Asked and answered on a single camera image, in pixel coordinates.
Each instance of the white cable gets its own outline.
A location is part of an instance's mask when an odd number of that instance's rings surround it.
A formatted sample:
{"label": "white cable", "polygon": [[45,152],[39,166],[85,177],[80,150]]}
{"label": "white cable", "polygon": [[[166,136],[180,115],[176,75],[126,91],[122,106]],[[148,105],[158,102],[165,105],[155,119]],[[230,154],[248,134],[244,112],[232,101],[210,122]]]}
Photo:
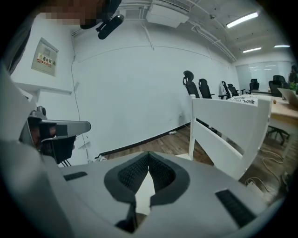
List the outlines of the white cable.
{"label": "white cable", "polygon": [[[261,149],[260,149],[260,151],[265,152],[265,153],[271,153],[271,154],[274,154],[274,155],[280,157],[281,161],[278,161],[278,160],[276,160],[276,159],[274,159],[274,158],[270,158],[270,157],[265,157],[265,158],[262,159],[262,162],[263,162],[265,168],[266,168],[270,173],[272,173],[272,174],[274,175],[274,177],[278,180],[278,184],[280,185],[279,177],[278,177],[278,176],[277,176],[271,169],[269,169],[269,167],[268,167],[267,164],[265,163],[265,160],[266,160],[266,159],[269,159],[269,160],[273,160],[274,162],[276,162],[276,163],[278,163],[278,164],[282,164],[282,163],[284,162],[284,159],[283,159],[279,154],[276,154],[276,153],[274,153],[274,152],[266,151],[266,150],[261,150]],[[244,185],[247,186],[248,183],[249,183],[249,181],[252,181],[252,182],[255,183],[255,181],[254,181],[253,179],[258,179],[258,180],[263,184],[263,186],[264,186],[264,188],[267,190],[267,192],[269,192],[269,193],[272,192],[272,191],[269,191],[269,189],[268,189],[267,186],[264,184],[264,182],[263,182],[260,178],[258,178],[258,177],[250,177],[250,178],[248,178],[248,179],[245,181]]]}
{"label": "white cable", "polygon": [[154,45],[153,45],[153,43],[152,43],[152,41],[151,41],[151,38],[150,38],[149,32],[148,32],[148,30],[147,30],[147,27],[145,26],[145,24],[144,24],[143,22],[141,22],[141,26],[145,29],[146,34],[147,34],[147,36],[148,36],[148,40],[149,40],[149,42],[150,42],[150,44],[151,44],[152,49],[154,50]]}
{"label": "white cable", "polygon": [[[75,61],[75,47],[74,47],[74,42],[73,42],[73,37],[71,37],[71,43],[72,43],[72,46],[73,46],[73,50],[74,50],[74,60],[73,62],[71,63],[71,67],[70,67],[70,71],[71,71],[71,77],[73,79],[73,85],[74,85],[74,98],[75,98],[75,103],[76,103],[76,107],[78,109],[78,114],[79,114],[79,121],[81,120],[81,117],[80,117],[80,110],[79,110],[79,106],[78,106],[78,101],[76,99],[76,94],[75,94],[75,81],[74,81],[74,75],[73,75],[73,63]],[[87,161],[89,163],[89,156],[88,156],[88,150],[87,150],[87,147],[86,147],[86,142],[85,142],[85,139],[84,139],[84,135],[82,134],[82,137],[83,137],[83,141],[84,141],[84,146],[86,148],[86,152],[87,152]]]}

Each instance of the power cord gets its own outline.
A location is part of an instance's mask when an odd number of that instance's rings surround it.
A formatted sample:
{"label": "power cord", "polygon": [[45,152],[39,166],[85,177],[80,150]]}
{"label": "power cord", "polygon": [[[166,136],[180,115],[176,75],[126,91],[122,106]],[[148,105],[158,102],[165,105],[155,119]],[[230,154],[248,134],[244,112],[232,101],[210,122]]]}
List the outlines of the power cord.
{"label": "power cord", "polygon": [[[73,62],[71,63],[70,70],[71,70],[71,77],[72,77],[72,79],[73,79],[73,85],[74,85],[74,98],[75,98],[76,107],[77,107],[77,109],[78,109],[79,121],[80,121],[80,120],[81,120],[81,116],[80,116],[80,110],[79,110],[79,106],[78,106],[78,101],[77,101],[77,99],[76,99],[76,93],[75,93],[75,80],[74,80],[74,75],[73,75],[73,63],[74,63],[74,61],[75,61],[75,47],[74,47],[74,42],[73,42],[73,37],[72,37],[72,36],[71,36],[71,43],[72,43],[73,50],[74,50],[74,59],[73,59]],[[84,134],[82,134],[82,137],[83,137],[84,146],[85,146],[86,153],[87,153],[87,161],[88,161],[88,163],[90,163],[90,162],[92,162],[92,161],[89,159],[89,155],[88,155],[88,150],[87,150],[87,147],[86,147],[86,142],[85,142]]]}
{"label": "power cord", "polygon": [[[284,159],[283,159],[279,154],[276,154],[276,153],[274,153],[274,152],[266,151],[266,150],[261,150],[261,149],[260,149],[260,151],[261,151],[261,152],[264,152],[264,153],[271,153],[271,154],[274,154],[274,155],[280,157],[280,159],[281,159],[280,161],[278,161],[278,160],[276,160],[276,159],[274,159],[274,158],[270,158],[270,157],[265,157],[265,158],[262,159],[262,162],[263,162],[265,168],[266,168],[270,173],[272,173],[272,174],[274,175],[274,177],[275,177],[275,178],[277,179],[277,181],[278,181],[278,184],[280,185],[281,183],[280,183],[279,177],[278,177],[278,176],[277,176],[271,169],[269,169],[269,167],[268,167],[268,165],[265,163],[265,161],[266,161],[266,160],[273,160],[274,162],[276,162],[276,163],[278,163],[278,164],[283,164],[283,163],[284,163]],[[263,186],[264,186],[264,188],[266,189],[267,192],[269,192],[269,193],[272,192],[272,191],[269,191],[269,189],[267,188],[267,186],[264,184],[264,182],[263,182],[259,177],[250,177],[250,178],[248,178],[248,179],[245,181],[244,185],[247,186],[248,183],[249,183],[250,181],[252,181],[252,182],[255,183],[254,179],[259,180],[259,181],[263,184]]]}

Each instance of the desk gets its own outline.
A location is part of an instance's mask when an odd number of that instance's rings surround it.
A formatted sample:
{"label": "desk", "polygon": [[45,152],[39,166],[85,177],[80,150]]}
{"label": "desk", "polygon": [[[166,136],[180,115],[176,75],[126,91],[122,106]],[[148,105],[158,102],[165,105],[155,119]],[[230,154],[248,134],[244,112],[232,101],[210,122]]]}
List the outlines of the desk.
{"label": "desk", "polygon": [[[252,99],[257,99],[264,97],[264,95],[241,95],[232,97],[230,99],[234,101],[241,100],[241,102],[244,102],[241,99],[243,97],[251,97]],[[289,151],[289,148],[291,147],[294,141],[295,135],[298,135],[298,108],[295,108],[294,106],[290,105],[288,101],[282,100],[282,98],[271,97],[271,99],[276,100],[276,104],[272,103],[269,125],[284,130],[288,132],[290,135],[288,144],[282,154],[282,157],[285,158],[287,152]]]}
{"label": "desk", "polygon": [[251,90],[252,95],[263,95],[263,96],[271,96],[271,92],[260,91],[260,90]]}

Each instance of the black office chair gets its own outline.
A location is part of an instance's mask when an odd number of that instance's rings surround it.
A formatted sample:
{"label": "black office chair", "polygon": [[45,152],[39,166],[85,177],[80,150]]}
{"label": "black office chair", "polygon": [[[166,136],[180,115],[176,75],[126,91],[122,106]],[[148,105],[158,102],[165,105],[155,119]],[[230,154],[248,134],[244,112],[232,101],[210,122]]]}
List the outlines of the black office chair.
{"label": "black office chair", "polygon": [[[274,75],[273,76],[273,81],[269,81],[269,87],[271,90],[271,95],[273,97],[282,97],[282,93],[278,90],[278,88],[289,88],[289,84],[287,82],[284,81],[284,77],[280,76],[280,75]],[[281,130],[279,128],[273,127],[273,126],[269,126],[269,128],[271,128],[271,131],[266,133],[266,136],[269,136],[269,134],[275,133],[276,135],[279,134],[282,142],[280,143],[281,145],[284,144],[285,142],[285,138],[284,135],[285,134],[287,136],[287,138],[289,138],[289,134],[287,132],[285,132],[284,130]]]}
{"label": "black office chair", "polygon": [[191,71],[184,71],[183,85],[186,87],[189,95],[194,94],[197,99],[200,98],[199,92],[197,91],[195,83],[192,81],[194,79],[194,74]]}
{"label": "black office chair", "polygon": [[285,79],[284,79],[284,76],[282,76],[282,75],[274,75],[273,76],[273,81],[286,82]]}
{"label": "black office chair", "polygon": [[279,81],[278,78],[275,78],[275,79],[276,80],[269,81],[269,87],[270,87],[271,95],[272,95],[272,97],[281,98],[283,95],[278,90],[278,88],[289,88],[289,84],[285,81]]}
{"label": "black office chair", "polygon": [[223,85],[223,87],[225,89],[225,92],[226,92],[226,95],[227,95],[227,99],[230,99],[231,98],[231,94],[230,94],[230,91],[229,91],[229,89],[228,89],[225,81],[222,81],[222,85]]}
{"label": "black office chair", "polygon": [[[212,95],[215,94],[211,94],[210,90],[209,90],[209,86],[208,86],[208,82],[206,79],[199,79],[199,89],[201,92],[201,95],[204,99],[212,99]],[[219,95],[219,97],[221,99],[224,99],[224,97],[226,97],[227,95]]]}
{"label": "black office chair", "polygon": [[246,94],[251,94],[251,90],[259,90],[260,84],[257,82],[257,79],[251,79],[249,92]]}
{"label": "black office chair", "polygon": [[239,96],[239,93],[238,93],[239,89],[236,90],[236,88],[235,88],[232,84],[228,84],[228,89],[229,89],[230,92],[232,93],[232,97],[234,97],[234,96]]}

